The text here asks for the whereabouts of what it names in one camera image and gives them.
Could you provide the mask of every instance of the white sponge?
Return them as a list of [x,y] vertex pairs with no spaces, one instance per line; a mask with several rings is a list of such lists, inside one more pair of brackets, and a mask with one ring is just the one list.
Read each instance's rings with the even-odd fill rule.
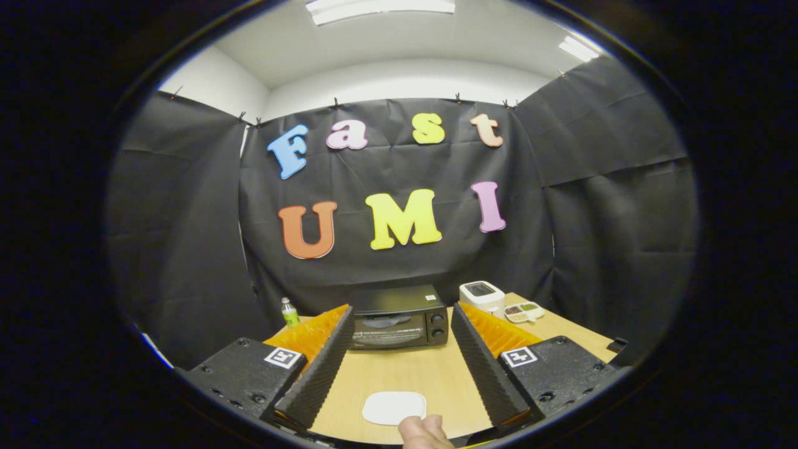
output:
[[375,424],[398,426],[408,416],[427,417],[427,398],[412,391],[380,391],[363,405],[363,418]]

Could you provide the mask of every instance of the black backdrop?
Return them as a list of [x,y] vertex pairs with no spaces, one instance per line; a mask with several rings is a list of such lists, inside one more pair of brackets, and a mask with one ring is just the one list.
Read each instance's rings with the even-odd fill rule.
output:
[[106,240],[117,300],[173,364],[193,368],[240,336],[270,334],[239,238],[245,124],[155,94],[109,177]]
[[[437,113],[444,140],[419,145],[411,120],[417,113]],[[485,145],[469,121],[486,113],[499,124],[498,148]],[[341,120],[366,125],[363,149],[329,149],[330,127]],[[267,146],[304,124],[306,166],[281,179],[280,166]],[[551,230],[531,149],[511,110],[499,105],[449,100],[407,99],[364,101],[292,114],[250,128],[241,162],[240,221],[249,266],[259,298],[282,326],[279,299],[289,296],[309,315],[344,304],[362,288],[433,284],[447,304],[458,286],[486,280],[505,292],[517,292],[544,307],[551,306]],[[482,216],[471,185],[498,184],[496,198],[507,222],[497,232],[480,231]],[[433,211],[440,241],[373,250],[371,208],[365,199],[388,193],[404,208],[413,190],[435,193]],[[282,241],[277,212],[287,206],[307,209],[305,241],[319,238],[318,218],[311,211],[319,201],[335,201],[335,245],[324,257],[300,260]]]
[[[441,117],[441,143],[413,139],[417,113]],[[500,147],[485,145],[469,123],[481,113],[498,122]],[[332,124],[348,119],[365,123],[368,145],[328,148]],[[309,129],[306,166],[282,179],[267,146],[299,124]],[[472,280],[629,340],[623,359],[631,362],[667,329],[689,276],[697,206],[685,149],[653,97],[609,58],[569,71],[516,108],[405,99],[280,117],[249,128],[239,168],[243,135],[236,117],[158,93],[111,176],[120,302],[183,368],[238,336],[276,332],[282,296],[317,315],[363,288],[429,283],[452,304]],[[480,181],[498,184],[507,221],[500,231],[479,230],[470,186]],[[388,193],[404,208],[416,189],[435,192],[442,240],[371,249],[366,197]],[[300,260],[284,246],[278,211],[304,206],[304,239],[314,243],[311,208],[321,201],[338,204],[335,245]]]
[[695,257],[697,189],[654,96],[614,59],[575,67],[520,103],[555,240],[552,298],[569,320],[654,347]]

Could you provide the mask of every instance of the display screen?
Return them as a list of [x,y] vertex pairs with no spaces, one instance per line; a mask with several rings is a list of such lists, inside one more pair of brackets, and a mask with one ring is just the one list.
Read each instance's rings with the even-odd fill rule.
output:
[[426,344],[423,314],[363,316],[355,320],[352,349],[379,349]]
[[466,285],[465,287],[474,296],[485,296],[495,291],[485,284],[471,284]]

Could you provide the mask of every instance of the letter m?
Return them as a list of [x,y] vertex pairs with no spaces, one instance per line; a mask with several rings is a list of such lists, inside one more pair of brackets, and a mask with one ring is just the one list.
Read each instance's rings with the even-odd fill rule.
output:
[[413,243],[425,244],[439,241],[443,236],[435,226],[433,198],[435,193],[429,189],[413,190],[407,200],[405,210],[401,210],[388,193],[377,193],[365,199],[374,215],[374,240],[372,249],[393,248],[394,240],[388,228],[402,245],[407,244],[413,226]]

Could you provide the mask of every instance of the table surface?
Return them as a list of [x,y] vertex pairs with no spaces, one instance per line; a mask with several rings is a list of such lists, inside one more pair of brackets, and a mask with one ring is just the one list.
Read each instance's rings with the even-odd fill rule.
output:
[[[506,305],[524,302],[528,301],[515,293],[508,293],[505,298]],[[448,314],[451,323],[452,308],[448,308]],[[301,316],[300,320],[309,318]],[[611,339],[553,312],[546,311],[535,323],[516,326],[542,340],[567,336],[604,362],[615,356],[606,348]],[[402,444],[396,426],[374,424],[363,418],[366,398],[379,391],[421,393],[427,399],[427,414],[443,415],[444,432],[449,438],[492,427],[457,340],[450,332],[448,343],[440,347],[348,351],[310,430],[363,443]]]

